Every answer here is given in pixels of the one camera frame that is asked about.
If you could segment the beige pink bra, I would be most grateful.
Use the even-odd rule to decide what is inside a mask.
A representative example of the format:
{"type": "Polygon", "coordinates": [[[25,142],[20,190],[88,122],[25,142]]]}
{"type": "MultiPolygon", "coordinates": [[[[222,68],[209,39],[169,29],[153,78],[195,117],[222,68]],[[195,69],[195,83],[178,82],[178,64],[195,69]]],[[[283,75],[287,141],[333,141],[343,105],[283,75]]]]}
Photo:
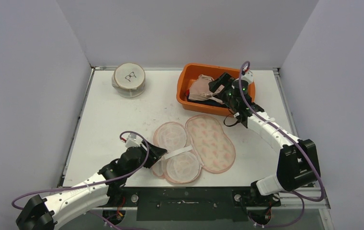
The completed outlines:
{"type": "Polygon", "coordinates": [[[214,79],[210,76],[206,75],[199,75],[197,80],[194,80],[192,85],[189,88],[190,97],[194,95],[202,96],[202,97],[215,97],[216,94],[209,91],[209,82],[213,81],[214,79]]]}

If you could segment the floral mesh laundry bag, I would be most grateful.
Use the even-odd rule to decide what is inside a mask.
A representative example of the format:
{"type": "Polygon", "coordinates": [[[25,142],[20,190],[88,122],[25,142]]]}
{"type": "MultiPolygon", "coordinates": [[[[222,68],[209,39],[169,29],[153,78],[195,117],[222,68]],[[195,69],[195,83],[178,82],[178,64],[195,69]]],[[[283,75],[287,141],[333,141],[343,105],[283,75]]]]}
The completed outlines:
{"type": "Polygon", "coordinates": [[[236,158],[235,146],[220,122],[208,115],[193,116],[185,125],[164,123],[156,129],[153,141],[167,153],[151,171],[173,184],[191,183],[201,171],[224,173],[236,158]]]}

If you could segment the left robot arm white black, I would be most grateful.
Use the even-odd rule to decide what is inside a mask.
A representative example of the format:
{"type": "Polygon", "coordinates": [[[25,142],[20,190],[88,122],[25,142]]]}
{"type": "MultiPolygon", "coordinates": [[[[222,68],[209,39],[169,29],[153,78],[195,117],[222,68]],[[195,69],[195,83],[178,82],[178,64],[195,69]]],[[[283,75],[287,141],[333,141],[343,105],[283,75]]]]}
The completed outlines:
{"type": "Polygon", "coordinates": [[[136,171],[151,168],[167,153],[164,148],[144,141],[131,146],[120,156],[103,166],[91,177],[58,193],[31,197],[16,219],[21,230],[58,230],[76,217],[95,207],[116,206],[122,200],[121,186],[136,171]]]}

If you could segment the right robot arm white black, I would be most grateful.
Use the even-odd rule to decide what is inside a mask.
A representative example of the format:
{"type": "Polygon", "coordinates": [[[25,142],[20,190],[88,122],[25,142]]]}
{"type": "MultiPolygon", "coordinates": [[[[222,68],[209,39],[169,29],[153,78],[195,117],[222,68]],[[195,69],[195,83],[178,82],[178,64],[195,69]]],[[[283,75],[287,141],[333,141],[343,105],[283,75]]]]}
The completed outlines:
{"type": "Polygon", "coordinates": [[[310,139],[301,140],[290,134],[254,103],[248,94],[249,83],[243,77],[234,79],[224,73],[209,84],[238,122],[257,133],[278,154],[276,172],[251,184],[250,200],[263,205],[269,195],[292,192],[312,182],[321,182],[317,148],[310,139]]]}

